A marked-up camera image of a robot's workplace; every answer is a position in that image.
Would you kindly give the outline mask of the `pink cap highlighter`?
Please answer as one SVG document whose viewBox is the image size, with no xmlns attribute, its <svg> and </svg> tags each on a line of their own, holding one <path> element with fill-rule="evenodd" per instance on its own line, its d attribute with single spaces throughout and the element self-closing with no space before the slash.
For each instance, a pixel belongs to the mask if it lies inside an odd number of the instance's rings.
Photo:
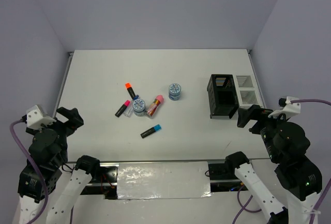
<svg viewBox="0 0 331 224">
<path fill-rule="evenodd" d="M 125 110 L 128 108 L 129 104 L 130 104 L 130 100 L 126 100 L 124 102 L 124 104 L 117 110 L 117 112 L 115 113 L 115 116 L 120 117 L 125 112 Z"/>
</svg>

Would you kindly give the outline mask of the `orange cap highlighter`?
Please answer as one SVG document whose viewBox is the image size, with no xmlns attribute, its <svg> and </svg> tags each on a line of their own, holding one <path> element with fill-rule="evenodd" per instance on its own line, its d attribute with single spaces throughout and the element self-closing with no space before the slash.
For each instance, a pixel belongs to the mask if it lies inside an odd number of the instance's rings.
<svg viewBox="0 0 331 224">
<path fill-rule="evenodd" d="M 131 84 L 130 84 L 130 83 L 126 83 L 126 84 L 125 84 L 125 87 L 126 87 L 128 93 L 129 93 L 130 97 L 132 98 L 132 100 L 134 100 L 135 97 L 136 97 L 136 94 L 135 94 L 135 92 L 134 92 L 134 90 L 133 90 Z"/>
</svg>

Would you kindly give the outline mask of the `blue white round jar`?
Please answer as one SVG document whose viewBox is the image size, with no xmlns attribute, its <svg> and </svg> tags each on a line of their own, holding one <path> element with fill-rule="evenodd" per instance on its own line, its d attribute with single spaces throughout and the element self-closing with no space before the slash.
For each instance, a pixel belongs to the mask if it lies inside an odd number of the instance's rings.
<svg viewBox="0 0 331 224">
<path fill-rule="evenodd" d="M 179 100 L 181 94 L 181 86 L 177 83 L 172 83 L 169 86 L 169 98 L 171 100 Z"/>
</svg>

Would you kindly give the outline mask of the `blue cap highlighter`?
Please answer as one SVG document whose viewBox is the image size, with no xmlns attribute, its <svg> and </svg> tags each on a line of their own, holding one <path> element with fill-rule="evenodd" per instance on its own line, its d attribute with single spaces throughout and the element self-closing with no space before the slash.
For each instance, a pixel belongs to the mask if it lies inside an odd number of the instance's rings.
<svg viewBox="0 0 331 224">
<path fill-rule="evenodd" d="M 152 135 L 153 133 L 158 132 L 159 130 L 161 130 L 161 126 L 158 124 L 158 125 L 150 128 L 150 129 L 144 131 L 143 133 L 140 134 L 140 136 L 141 136 L 142 139 L 144 139 L 144 138 Z"/>
</svg>

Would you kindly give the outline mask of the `pink cap marker tube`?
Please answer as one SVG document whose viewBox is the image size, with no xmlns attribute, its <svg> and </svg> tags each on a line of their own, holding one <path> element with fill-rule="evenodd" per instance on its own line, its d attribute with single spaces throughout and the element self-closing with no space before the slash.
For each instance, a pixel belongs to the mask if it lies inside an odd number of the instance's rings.
<svg viewBox="0 0 331 224">
<path fill-rule="evenodd" d="M 162 95 L 158 95 L 155 97 L 154 101 L 149 105 L 149 107 L 145 110 L 145 115 L 148 117 L 153 117 L 157 108 L 164 102 L 164 98 Z"/>
</svg>

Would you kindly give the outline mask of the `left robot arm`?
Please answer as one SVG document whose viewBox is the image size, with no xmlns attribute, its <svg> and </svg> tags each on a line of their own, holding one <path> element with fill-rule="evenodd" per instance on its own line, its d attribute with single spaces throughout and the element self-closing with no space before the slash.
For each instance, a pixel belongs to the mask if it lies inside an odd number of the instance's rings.
<svg viewBox="0 0 331 224">
<path fill-rule="evenodd" d="M 67 121 L 50 117 L 35 105 L 10 125 L 11 135 L 27 159 L 19 176 L 19 223 L 72 223 L 79 195 L 89 182 L 101 177 L 99 159 L 83 155 L 57 201 L 48 204 L 62 175 L 61 168 L 68 162 L 67 138 L 84 124 L 76 108 L 60 107 L 56 112 Z"/>
</svg>

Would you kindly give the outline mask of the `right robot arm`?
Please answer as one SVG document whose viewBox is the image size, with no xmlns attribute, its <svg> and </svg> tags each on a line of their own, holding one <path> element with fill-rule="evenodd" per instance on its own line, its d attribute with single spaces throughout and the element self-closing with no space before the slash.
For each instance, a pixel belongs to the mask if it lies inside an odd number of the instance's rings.
<svg viewBox="0 0 331 224">
<path fill-rule="evenodd" d="M 238 178 L 259 205 L 267 223 L 317 223 L 318 205 L 322 200 L 322 174 L 306 156 L 310 141 L 304 130 L 289 119 L 300 114 L 300 104 L 289 100 L 280 110 L 263 109 L 253 104 L 238 109 L 237 126 L 260 135 L 282 188 L 285 189 L 287 206 L 279 202 L 258 177 L 243 152 L 226 157 L 225 173 Z"/>
</svg>

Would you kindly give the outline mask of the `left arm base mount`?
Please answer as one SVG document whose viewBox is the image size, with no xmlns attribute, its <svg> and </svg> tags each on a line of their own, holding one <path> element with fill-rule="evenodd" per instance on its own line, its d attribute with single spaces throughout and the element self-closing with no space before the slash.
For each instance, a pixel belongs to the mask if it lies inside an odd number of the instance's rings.
<svg viewBox="0 0 331 224">
<path fill-rule="evenodd" d="M 81 195 L 103 195 L 105 199 L 117 199 L 118 166 L 102 166 L 98 159 L 83 156 L 69 169 L 75 182 L 82 189 Z"/>
</svg>

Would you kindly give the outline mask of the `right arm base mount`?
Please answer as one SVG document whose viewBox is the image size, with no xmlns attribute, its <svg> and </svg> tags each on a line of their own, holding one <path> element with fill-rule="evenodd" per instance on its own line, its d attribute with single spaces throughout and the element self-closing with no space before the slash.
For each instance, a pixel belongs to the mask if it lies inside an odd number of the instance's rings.
<svg viewBox="0 0 331 224">
<path fill-rule="evenodd" d="M 209 163 L 205 176 L 209 178 L 212 193 L 236 192 L 244 185 L 225 163 Z"/>
</svg>

